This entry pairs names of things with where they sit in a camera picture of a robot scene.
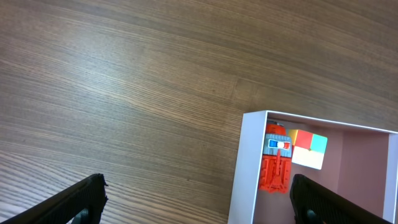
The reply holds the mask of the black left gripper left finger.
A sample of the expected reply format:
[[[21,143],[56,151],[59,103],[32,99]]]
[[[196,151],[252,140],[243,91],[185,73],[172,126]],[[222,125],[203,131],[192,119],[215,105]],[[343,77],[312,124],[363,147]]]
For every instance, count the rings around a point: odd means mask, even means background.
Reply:
[[[92,174],[3,224],[99,224],[108,201],[103,174]]]

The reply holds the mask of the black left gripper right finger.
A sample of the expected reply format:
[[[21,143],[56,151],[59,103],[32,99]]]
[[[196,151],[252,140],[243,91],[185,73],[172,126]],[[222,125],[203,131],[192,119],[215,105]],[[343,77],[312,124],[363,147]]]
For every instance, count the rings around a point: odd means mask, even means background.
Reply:
[[[388,222],[302,174],[294,175],[290,200],[295,213],[295,222],[300,224]]]

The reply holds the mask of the multicoloured puzzle cube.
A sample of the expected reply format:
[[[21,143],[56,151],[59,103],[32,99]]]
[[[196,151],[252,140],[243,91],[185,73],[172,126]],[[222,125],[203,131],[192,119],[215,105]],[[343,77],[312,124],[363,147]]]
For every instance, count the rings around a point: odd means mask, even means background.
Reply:
[[[290,129],[288,135],[292,139],[292,162],[321,170],[328,138],[301,129]]]

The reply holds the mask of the red toy truck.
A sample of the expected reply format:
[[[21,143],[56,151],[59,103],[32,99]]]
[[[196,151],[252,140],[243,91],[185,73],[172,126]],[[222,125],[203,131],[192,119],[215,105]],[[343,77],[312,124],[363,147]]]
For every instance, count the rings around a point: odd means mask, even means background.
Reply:
[[[268,121],[259,174],[259,190],[286,194],[292,166],[292,139],[283,124]]]

